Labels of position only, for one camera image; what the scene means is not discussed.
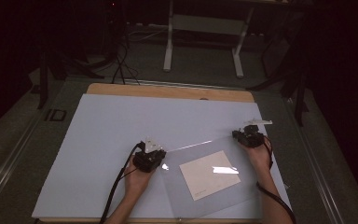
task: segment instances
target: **paper sheet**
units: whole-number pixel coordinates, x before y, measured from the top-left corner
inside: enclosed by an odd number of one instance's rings
[[[241,182],[235,172],[218,174],[217,167],[223,170],[233,170],[224,151],[180,165],[194,201]]]

